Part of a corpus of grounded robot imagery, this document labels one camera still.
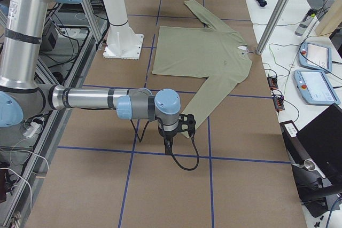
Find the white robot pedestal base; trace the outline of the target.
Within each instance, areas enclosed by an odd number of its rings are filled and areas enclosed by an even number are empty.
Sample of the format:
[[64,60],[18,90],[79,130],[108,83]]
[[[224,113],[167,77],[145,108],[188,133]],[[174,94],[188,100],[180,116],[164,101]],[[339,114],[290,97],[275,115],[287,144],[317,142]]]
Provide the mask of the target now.
[[110,27],[106,39],[105,58],[137,60],[144,35],[135,33],[128,22],[124,0],[103,0]]

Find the aluminium frame rail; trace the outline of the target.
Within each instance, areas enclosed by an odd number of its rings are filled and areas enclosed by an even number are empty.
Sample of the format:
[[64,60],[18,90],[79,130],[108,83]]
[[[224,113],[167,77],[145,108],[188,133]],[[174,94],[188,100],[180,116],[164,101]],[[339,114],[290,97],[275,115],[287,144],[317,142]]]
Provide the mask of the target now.
[[[80,48],[77,53],[70,56],[67,60],[62,61],[59,64],[54,64],[53,67],[62,67],[63,65],[70,65],[70,74],[67,79],[65,79],[64,86],[68,87],[73,83],[76,73],[80,71],[81,65],[90,59],[90,55],[87,54],[87,50],[91,49],[95,51],[97,48],[95,46],[91,47],[90,44],[97,44],[100,41],[102,33],[105,30],[106,25],[100,28],[98,24],[98,17],[94,15],[94,10],[88,2],[88,0],[83,0],[82,8],[84,12],[84,18],[88,20],[88,25],[67,25],[66,28],[83,28],[87,29],[89,32],[80,44]],[[53,55],[46,52],[40,52],[37,61],[36,74],[42,79],[44,83],[57,84],[57,79],[53,76],[50,68],[46,65],[48,59],[52,59]],[[35,141],[35,146],[28,146],[20,148],[20,143],[16,143],[15,146],[1,146],[1,181],[5,180],[4,172],[8,171],[12,176],[12,180],[16,181],[18,176],[14,173],[19,173],[23,178],[28,179],[29,172],[33,169],[36,164],[39,164],[39,155],[47,154],[48,148],[53,146],[53,133],[57,131],[58,124],[61,122],[62,116],[65,114],[64,111],[46,111],[46,119],[44,121],[44,126],[38,130],[39,134],[35,135],[33,138]],[[14,159],[16,153],[27,153],[29,159],[26,167],[13,166],[11,160]],[[15,213],[16,207],[19,206],[19,201],[21,196],[24,194],[26,183],[17,184],[17,190],[6,194],[6,201],[1,203],[1,227],[10,227],[11,218]]]

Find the white power adapter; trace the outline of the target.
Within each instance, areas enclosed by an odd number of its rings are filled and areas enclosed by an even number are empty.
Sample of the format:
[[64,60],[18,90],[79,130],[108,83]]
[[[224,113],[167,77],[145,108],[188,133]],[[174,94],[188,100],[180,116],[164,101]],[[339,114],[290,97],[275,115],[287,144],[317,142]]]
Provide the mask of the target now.
[[43,117],[34,117],[28,125],[25,126],[23,135],[27,138],[30,138],[34,135],[38,135],[42,132],[44,126],[44,118]]

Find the white paper hang tag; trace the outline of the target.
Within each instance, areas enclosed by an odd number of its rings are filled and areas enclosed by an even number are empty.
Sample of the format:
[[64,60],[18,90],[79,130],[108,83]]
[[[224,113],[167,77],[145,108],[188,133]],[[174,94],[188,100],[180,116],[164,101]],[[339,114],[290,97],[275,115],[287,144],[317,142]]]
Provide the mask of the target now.
[[240,45],[240,46],[238,47],[238,49],[240,49],[240,50],[242,50],[242,51],[248,53],[248,47],[247,47],[247,46]]

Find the black monitor with stand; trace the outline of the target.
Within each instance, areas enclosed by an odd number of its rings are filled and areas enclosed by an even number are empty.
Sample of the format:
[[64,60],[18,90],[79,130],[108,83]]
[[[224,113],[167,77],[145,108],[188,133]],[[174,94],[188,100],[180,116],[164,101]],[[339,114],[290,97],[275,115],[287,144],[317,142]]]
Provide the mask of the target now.
[[338,209],[341,194],[341,108],[330,105],[285,142],[301,203],[313,217]]

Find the upper orange black connector box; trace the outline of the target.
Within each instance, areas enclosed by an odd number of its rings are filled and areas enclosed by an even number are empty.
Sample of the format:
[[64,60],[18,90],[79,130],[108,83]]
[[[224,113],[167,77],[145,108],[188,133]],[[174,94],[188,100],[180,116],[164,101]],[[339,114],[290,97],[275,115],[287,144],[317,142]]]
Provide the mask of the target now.
[[267,82],[271,90],[278,89],[277,76],[268,76]]

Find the grey box under table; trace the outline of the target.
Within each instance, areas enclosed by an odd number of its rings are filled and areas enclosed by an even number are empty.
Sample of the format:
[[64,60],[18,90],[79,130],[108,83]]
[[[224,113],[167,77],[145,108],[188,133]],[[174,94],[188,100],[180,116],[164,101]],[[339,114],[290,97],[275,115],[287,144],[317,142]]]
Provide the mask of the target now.
[[49,21],[44,27],[40,50],[52,51],[56,46],[57,39],[58,32],[55,28],[55,25],[51,21]]

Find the aluminium frame post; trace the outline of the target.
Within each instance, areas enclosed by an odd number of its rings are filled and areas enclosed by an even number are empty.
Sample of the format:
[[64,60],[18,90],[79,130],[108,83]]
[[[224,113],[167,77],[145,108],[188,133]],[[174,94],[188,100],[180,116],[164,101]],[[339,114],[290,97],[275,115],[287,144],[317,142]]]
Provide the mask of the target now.
[[270,19],[266,25],[266,28],[260,38],[258,47],[256,49],[256,54],[261,55],[274,31],[274,29],[276,28],[276,25],[287,5],[289,0],[278,0],[275,8],[270,16]]

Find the clear plastic bottle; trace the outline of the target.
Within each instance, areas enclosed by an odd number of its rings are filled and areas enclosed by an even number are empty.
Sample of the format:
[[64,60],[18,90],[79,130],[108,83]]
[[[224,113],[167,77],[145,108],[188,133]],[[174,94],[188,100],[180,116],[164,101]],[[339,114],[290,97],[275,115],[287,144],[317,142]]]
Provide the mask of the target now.
[[313,18],[316,16],[316,14],[317,9],[309,9],[307,13],[304,15],[303,19],[301,20],[299,26],[295,30],[295,35],[302,36],[304,32],[307,30]]

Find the olive green long-sleeve shirt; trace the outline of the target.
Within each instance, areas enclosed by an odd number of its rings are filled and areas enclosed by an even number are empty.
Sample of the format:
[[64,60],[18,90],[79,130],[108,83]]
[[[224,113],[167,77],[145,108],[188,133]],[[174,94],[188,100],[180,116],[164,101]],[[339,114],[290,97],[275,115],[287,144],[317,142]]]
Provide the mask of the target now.
[[196,0],[184,5],[205,27],[159,28],[153,74],[204,78],[205,82],[183,110],[199,127],[221,101],[249,75],[252,60],[238,47],[241,34]]

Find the lower orange black connector box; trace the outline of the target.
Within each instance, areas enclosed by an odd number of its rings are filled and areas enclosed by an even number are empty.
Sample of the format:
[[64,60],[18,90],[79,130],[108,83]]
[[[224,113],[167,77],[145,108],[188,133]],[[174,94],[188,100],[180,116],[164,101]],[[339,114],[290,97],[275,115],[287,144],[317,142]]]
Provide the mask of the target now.
[[283,95],[273,95],[272,98],[273,98],[273,103],[274,103],[276,112],[279,113],[280,111],[285,110]]

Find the black labelled box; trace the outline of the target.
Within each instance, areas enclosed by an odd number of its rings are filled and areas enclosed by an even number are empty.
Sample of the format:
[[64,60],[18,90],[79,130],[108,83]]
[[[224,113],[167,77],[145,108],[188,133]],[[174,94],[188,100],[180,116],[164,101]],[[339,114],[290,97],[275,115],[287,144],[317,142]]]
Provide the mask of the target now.
[[279,125],[285,142],[299,142],[297,137],[299,130],[292,120],[281,122]]

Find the upper teach pendant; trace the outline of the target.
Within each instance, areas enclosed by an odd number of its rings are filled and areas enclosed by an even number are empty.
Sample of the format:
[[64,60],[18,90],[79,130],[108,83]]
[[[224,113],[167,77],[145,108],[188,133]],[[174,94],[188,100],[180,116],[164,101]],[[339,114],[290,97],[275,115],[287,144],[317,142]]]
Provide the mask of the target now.
[[298,57],[302,67],[332,72],[331,48],[328,46],[305,41],[299,48]]

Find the orange black connector box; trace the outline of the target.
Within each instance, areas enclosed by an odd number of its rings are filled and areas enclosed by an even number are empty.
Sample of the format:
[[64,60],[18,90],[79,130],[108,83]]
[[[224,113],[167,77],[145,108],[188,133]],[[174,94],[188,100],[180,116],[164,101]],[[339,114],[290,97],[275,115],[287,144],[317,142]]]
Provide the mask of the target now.
[[285,110],[283,95],[273,95],[272,98],[273,98],[273,103],[274,103],[276,112],[279,113],[280,111]]
[[277,76],[268,76],[267,82],[271,90],[278,89]]

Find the teach pendant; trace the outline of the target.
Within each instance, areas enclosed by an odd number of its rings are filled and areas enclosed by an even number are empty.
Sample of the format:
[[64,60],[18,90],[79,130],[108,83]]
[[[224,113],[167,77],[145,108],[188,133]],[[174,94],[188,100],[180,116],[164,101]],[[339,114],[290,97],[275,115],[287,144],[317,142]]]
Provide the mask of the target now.
[[341,103],[326,74],[322,70],[295,70],[294,81],[304,101],[309,105]]
[[299,48],[298,57],[302,67],[332,72],[331,48],[328,46],[305,41]]

